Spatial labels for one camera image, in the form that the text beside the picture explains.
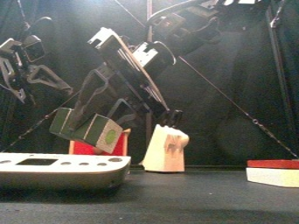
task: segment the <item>black cable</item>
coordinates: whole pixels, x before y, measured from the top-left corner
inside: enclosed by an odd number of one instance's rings
[[[62,108],[71,100],[75,96],[78,96],[78,94],[81,93],[81,91],[78,93],[75,93],[73,95],[73,97],[49,114],[43,117],[43,119],[15,139],[15,141],[9,145],[9,147],[6,149],[3,149],[0,152],[6,152],[9,151],[23,139],[25,137],[31,134],[43,124],[43,122],[46,120],[49,120],[55,113],[58,112],[59,108]]]

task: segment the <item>black curtain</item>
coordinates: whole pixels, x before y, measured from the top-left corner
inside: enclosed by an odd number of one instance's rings
[[[119,35],[129,36],[133,45],[143,41],[145,27],[113,0],[41,0],[37,10],[33,9],[34,1],[22,2],[29,18],[53,18],[54,27],[43,27],[38,31],[49,53],[45,63],[75,88],[75,92],[81,89],[90,70],[102,63],[98,54],[87,45],[101,27],[106,26]],[[146,1],[119,2],[145,24]],[[154,10],[159,11],[179,2],[154,1]],[[10,8],[6,6],[2,9],[6,12]],[[10,9],[10,15],[13,14],[18,15],[15,7]],[[21,24],[18,17],[13,20],[17,25]],[[2,41],[15,36],[17,29],[13,29],[9,22],[6,27],[0,31]],[[242,33],[227,31],[222,36],[217,45],[205,45],[185,58],[278,138],[289,143],[294,133],[288,129],[268,18],[254,29]],[[187,165],[245,165],[251,158],[290,158],[290,154],[274,139],[261,131],[231,101],[179,59],[175,66],[158,74],[155,82],[170,107],[185,112],[181,129],[191,137],[185,149]],[[6,128],[6,139],[10,138],[10,143],[67,100],[49,89],[41,88],[37,91],[37,107],[17,103],[10,129]],[[66,106],[73,108],[75,101],[77,99]],[[50,133],[51,122],[53,119],[47,120],[10,151],[67,153],[69,141]],[[133,164],[138,164],[146,154],[146,126],[133,130],[129,153]]]

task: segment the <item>black surface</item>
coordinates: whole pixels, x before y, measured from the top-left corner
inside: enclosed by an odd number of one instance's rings
[[[115,192],[2,192],[0,223],[298,223],[299,189],[245,171],[133,170]]]

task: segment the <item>white device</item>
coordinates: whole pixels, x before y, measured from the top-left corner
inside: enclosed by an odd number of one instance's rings
[[[131,157],[0,153],[0,188],[101,190],[118,187]]]
[[[181,130],[155,126],[143,166],[150,172],[185,172],[183,148],[190,137]]]

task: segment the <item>red block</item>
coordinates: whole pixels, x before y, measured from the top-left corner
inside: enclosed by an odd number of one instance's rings
[[[277,159],[277,160],[249,160],[247,167],[277,168],[277,169],[299,169],[299,160]]]

